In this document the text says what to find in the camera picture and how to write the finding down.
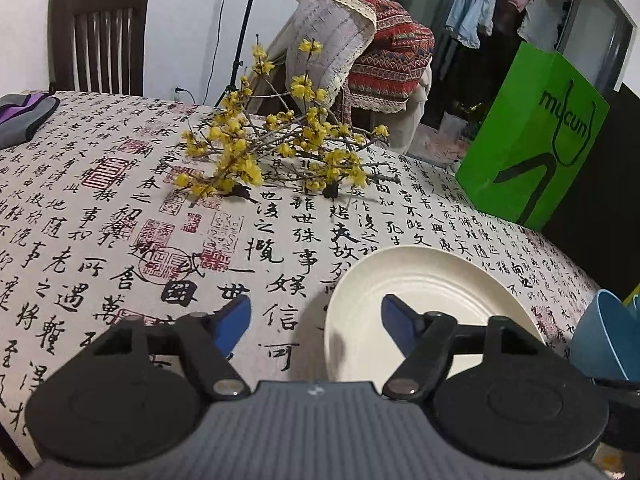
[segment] white wall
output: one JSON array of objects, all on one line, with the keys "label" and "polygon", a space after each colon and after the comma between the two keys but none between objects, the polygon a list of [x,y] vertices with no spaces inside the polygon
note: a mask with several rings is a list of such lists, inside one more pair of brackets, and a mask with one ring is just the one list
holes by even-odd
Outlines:
[{"label": "white wall", "polygon": [[[202,100],[221,2],[149,0],[145,95],[172,98],[174,87],[181,86]],[[246,0],[226,0],[209,103],[228,83],[245,5]],[[47,6],[48,0],[0,0],[0,95],[48,86]],[[255,0],[248,44],[255,41],[256,32],[269,43],[295,8],[295,0]],[[181,97],[189,100],[185,94]]]}]

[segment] beige fabric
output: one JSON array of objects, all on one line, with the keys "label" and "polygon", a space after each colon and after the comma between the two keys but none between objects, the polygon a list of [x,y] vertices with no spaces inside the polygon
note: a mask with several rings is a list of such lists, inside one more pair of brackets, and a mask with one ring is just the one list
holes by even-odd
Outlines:
[{"label": "beige fabric", "polygon": [[415,131],[424,114],[424,103],[431,89],[431,67],[425,70],[420,84],[406,102],[406,110],[395,114],[374,114],[375,125],[384,124],[389,129],[389,146],[393,152],[404,155],[414,140]]},{"label": "beige fabric", "polygon": [[[270,60],[285,57],[287,88],[291,78],[308,70],[315,88],[327,90],[324,103],[330,107],[349,76],[354,61],[373,41],[376,33],[375,10],[359,0],[298,0],[298,8],[287,20],[267,52]],[[304,39],[322,44],[322,52],[308,60],[297,46]],[[272,93],[265,82],[254,82],[256,95]],[[302,101],[296,103],[302,110]],[[250,112],[257,112],[254,100]]]}]

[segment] green box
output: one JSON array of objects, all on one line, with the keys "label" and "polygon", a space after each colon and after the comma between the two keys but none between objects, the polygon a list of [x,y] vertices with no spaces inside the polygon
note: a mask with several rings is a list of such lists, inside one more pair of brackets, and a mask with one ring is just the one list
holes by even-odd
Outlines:
[{"label": "green box", "polygon": [[480,211],[540,230],[608,111],[561,54],[523,42],[456,178]]}]

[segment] blue bowl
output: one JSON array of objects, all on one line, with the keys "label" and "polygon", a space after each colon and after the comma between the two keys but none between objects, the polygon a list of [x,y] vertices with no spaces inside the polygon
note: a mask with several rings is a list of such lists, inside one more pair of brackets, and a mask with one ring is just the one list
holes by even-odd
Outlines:
[{"label": "blue bowl", "polygon": [[584,311],[569,348],[571,364],[589,377],[640,381],[640,323],[608,290]]},{"label": "blue bowl", "polygon": [[631,299],[631,302],[626,306],[626,309],[631,313],[634,319],[638,319],[638,310],[640,310],[640,296],[636,294]]}]

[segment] metal screw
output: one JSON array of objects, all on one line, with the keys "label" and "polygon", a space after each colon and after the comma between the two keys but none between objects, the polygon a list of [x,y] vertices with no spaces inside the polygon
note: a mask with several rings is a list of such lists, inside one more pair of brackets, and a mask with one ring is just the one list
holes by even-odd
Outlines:
[{"label": "metal screw", "polygon": [[386,385],[398,395],[411,395],[418,391],[418,383],[413,379],[392,379]]},{"label": "metal screw", "polygon": [[238,379],[222,379],[213,385],[213,391],[225,397],[240,395],[244,390],[244,383]]}]

